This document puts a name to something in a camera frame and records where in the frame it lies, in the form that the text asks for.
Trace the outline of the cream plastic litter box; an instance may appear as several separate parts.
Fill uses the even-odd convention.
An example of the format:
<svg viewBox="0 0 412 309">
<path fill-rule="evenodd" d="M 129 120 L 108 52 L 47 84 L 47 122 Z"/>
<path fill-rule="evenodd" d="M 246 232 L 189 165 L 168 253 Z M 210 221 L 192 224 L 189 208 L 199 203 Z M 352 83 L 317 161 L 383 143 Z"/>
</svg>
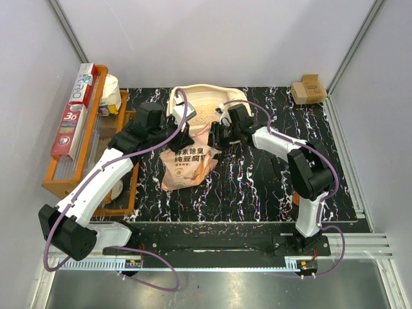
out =
<svg viewBox="0 0 412 309">
<path fill-rule="evenodd" d="M 180 86 L 184 90 L 188 102 L 195 108 L 196 116 L 189 121 L 190 133 L 200 132 L 207 124 L 219 121 L 216 108 L 228 101 L 247 100 L 246 95 L 236 88 L 223 88 L 209 84 Z"/>
</svg>

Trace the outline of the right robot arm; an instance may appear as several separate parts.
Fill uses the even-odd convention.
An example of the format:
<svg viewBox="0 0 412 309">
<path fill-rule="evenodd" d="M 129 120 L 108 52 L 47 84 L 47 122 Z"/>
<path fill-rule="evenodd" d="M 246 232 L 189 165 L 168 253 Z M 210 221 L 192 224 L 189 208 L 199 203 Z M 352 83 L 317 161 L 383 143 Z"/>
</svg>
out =
<svg viewBox="0 0 412 309">
<path fill-rule="evenodd" d="M 298 254 L 309 254 L 322 236 L 321 212 L 326 200 L 337 192 L 338 177 L 322 143 L 300 140 L 274 131 L 270 121 L 254 121 L 245 100 L 220 104 L 213 122 L 208 145 L 224 150 L 241 142 L 266 151 L 288 164 L 292 187 L 299 196 L 295 230 L 289 241 Z"/>
</svg>

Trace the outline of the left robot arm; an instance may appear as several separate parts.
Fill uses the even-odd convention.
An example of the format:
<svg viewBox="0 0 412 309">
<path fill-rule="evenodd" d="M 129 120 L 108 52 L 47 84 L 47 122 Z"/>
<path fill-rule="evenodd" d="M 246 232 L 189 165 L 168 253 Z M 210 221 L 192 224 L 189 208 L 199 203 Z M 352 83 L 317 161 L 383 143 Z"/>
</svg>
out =
<svg viewBox="0 0 412 309">
<path fill-rule="evenodd" d="M 139 238 L 126 223 L 94 223 L 91 217 L 112 188 L 131 171 L 142 155 L 167 146 L 178 151 L 193 143 L 188 121 L 196 115 L 190 103 L 181 103 L 164 116 L 155 103 L 143 103 L 134 118 L 113 136 L 89 174 L 56 206 L 44 205 L 39 221 L 48 247 L 54 246 L 75 261 L 93 250 L 118 247 L 134 254 Z"/>
</svg>

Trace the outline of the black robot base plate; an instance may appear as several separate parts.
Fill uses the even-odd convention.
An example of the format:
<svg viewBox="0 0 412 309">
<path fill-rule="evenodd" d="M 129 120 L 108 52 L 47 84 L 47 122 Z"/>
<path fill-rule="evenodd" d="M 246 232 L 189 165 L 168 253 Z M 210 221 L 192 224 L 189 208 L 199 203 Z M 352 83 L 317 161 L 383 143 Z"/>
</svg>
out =
<svg viewBox="0 0 412 309">
<path fill-rule="evenodd" d="M 197 250 L 259 252 L 277 256 L 331 255 L 325 235 L 299 250 L 295 242 L 295 225 L 290 222 L 138 222 L 132 223 L 131 227 L 133 233 L 128 247 L 163 255 Z"/>
</svg>

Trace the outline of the pink cat litter bag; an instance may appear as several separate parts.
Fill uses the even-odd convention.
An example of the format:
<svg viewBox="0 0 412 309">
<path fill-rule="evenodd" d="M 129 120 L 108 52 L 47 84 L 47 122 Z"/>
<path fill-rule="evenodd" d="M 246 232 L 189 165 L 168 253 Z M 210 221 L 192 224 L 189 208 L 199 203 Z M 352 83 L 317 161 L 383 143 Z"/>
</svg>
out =
<svg viewBox="0 0 412 309">
<path fill-rule="evenodd" d="M 194 187 L 203 182 L 215 168 L 218 160 L 215 155 L 220 151 L 208 145 L 211 123 L 199 130 L 190 130 L 193 145 L 174 153 L 170 149 L 160 153 L 165 167 L 162 190 L 175 191 Z"/>
</svg>

